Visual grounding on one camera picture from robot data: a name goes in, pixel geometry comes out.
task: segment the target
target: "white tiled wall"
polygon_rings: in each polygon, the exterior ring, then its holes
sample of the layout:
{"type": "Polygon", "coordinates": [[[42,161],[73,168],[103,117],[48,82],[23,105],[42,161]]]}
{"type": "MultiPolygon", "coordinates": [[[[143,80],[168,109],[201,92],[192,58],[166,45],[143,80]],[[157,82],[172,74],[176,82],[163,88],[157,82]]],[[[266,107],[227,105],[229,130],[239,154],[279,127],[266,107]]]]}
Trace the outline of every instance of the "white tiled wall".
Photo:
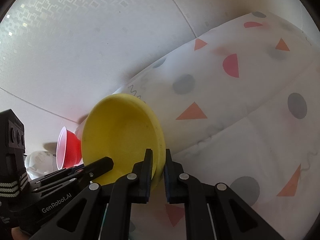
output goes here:
{"type": "Polygon", "coordinates": [[[299,0],[17,0],[0,23],[0,111],[24,123],[27,152],[41,150],[152,62],[256,10],[320,45],[299,0]]]}

